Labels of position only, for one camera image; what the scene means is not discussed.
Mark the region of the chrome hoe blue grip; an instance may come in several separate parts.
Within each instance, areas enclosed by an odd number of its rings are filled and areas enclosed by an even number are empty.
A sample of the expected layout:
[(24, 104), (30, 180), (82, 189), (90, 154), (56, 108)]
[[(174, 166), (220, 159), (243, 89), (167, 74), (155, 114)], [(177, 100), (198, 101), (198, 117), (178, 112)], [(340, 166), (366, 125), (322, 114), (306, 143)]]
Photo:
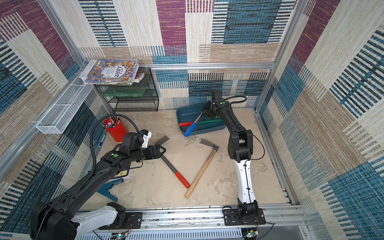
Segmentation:
[(187, 138), (190, 136), (190, 134), (193, 132), (193, 130), (195, 129), (195, 127), (197, 126), (197, 124), (199, 123), (199, 121), (201, 120), (201, 118), (205, 115), (206, 113), (205, 112), (202, 112), (196, 119), (195, 121), (189, 126), (189, 128), (186, 130), (184, 136)]

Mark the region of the green hoe red grip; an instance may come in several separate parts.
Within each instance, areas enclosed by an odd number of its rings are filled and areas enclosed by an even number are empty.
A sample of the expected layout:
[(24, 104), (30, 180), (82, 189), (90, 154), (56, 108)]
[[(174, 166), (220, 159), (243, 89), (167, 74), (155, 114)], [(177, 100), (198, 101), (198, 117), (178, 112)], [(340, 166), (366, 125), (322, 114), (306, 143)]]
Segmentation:
[[(216, 124), (216, 123), (223, 123), (223, 122), (224, 121), (222, 119), (213, 119), (213, 120), (200, 121), (197, 123), (197, 125)], [(179, 127), (191, 126), (193, 123), (194, 122), (179, 123)]]

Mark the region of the grey hoe red grip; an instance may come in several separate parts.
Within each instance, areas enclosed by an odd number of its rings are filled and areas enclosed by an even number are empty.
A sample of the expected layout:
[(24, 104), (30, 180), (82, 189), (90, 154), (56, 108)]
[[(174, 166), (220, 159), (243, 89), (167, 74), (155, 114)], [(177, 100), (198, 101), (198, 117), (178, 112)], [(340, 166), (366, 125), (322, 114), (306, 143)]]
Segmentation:
[[(167, 136), (162, 137), (160, 140), (156, 142), (158, 145), (162, 145), (165, 142), (167, 142), (169, 138)], [(171, 169), (171, 171), (175, 174), (175, 176), (179, 179), (179, 181), (186, 187), (187, 189), (190, 188), (190, 184), (188, 181), (179, 173), (179, 171), (171, 164), (171, 162), (165, 157), (165, 155), (161, 156), (161, 159), (163, 162)]]

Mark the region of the wooden handle dark hoe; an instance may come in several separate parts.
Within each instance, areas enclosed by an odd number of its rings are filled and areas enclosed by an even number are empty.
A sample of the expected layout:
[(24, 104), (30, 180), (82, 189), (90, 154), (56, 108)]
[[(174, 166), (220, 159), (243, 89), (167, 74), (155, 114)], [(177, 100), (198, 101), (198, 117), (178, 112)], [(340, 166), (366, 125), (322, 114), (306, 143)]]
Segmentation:
[(208, 147), (211, 147), (212, 150), (211, 150), (211, 153), (209, 154), (209, 156), (207, 157), (206, 161), (204, 162), (203, 166), (201, 167), (200, 171), (198, 172), (197, 176), (195, 177), (193, 183), (191, 184), (191, 186), (189, 187), (189, 189), (187, 190), (186, 194), (185, 194), (185, 198), (186, 199), (189, 199), (190, 196), (192, 195), (193, 191), (195, 190), (196, 186), (198, 185), (200, 179), (202, 178), (203, 174), (205, 173), (206, 169), (208, 168), (210, 162), (212, 161), (212, 159), (214, 158), (216, 152), (218, 151), (219, 147), (213, 143), (211, 143), (210, 141), (208, 140), (205, 140), (205, 139), (201, 139), (201, 142), (200, 142), (202, 145), (205, 145), (205, 146), (208, 146)]

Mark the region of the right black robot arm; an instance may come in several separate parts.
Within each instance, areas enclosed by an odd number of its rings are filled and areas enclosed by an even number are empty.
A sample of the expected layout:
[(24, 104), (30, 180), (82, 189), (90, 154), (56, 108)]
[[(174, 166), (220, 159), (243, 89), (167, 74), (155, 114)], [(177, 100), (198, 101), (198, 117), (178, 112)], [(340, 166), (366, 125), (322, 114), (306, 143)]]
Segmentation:
[(212, 92), (212, 100), (204, 105), (203, 110), (212, 119), (222, 119), (229, 131), (228, 154), (235, 161), (239, 185), (238, 218), (241, 223), (250, 224), (259, 211), (251, 176), (253, 133), (242, 126), (235, 116), (232, 103), (223, 99), (221, 91)]

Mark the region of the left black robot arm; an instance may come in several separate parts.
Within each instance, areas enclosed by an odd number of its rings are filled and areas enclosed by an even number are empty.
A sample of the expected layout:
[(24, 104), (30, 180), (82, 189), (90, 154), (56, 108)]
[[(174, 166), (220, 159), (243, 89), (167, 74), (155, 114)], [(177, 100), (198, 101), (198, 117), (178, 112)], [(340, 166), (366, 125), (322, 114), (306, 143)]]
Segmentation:
[(30, 237), (33, 240), (74, 240), (108, 225), (118, 228), (126, 224), (126, 209), (109, 203), (84, 215), (75, 214), (106, 182), (130, 167), (132, 162), (156, 160), (166, 149), (161, 145), (143, 147), (140, 133), (128, 133), (123, 142), (107, 152), (79, 182), (48, 204), (37, 203), (31, 211)]

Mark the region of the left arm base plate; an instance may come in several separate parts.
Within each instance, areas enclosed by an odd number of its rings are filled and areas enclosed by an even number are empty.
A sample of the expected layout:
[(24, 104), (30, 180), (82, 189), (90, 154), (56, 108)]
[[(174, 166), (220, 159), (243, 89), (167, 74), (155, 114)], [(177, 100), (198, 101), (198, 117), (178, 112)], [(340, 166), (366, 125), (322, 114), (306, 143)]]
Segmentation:
[(117, 223), (112, 223), (108, 226), (98, 228), (98, 230), (128, 230), (128, 229), (140, 229), (142, 224), (143, 212), (126, 212), (125, 220), (120, 224), (120, 220)]

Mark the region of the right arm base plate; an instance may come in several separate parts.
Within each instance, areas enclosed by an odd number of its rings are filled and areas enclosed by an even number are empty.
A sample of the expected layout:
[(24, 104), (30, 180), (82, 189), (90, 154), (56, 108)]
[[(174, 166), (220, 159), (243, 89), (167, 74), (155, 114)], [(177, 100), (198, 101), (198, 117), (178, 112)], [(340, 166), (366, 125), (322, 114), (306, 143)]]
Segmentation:
[(266, 219), (263, 209), (259, 208), (258, 212), (255, 213), (240, 213), (237, 209), (233, 209), (230, 206), (224, 206), (222, 208), (224, 216), (224, 222), (226, 226), (240, 226), (240, 225), (265, 225)]

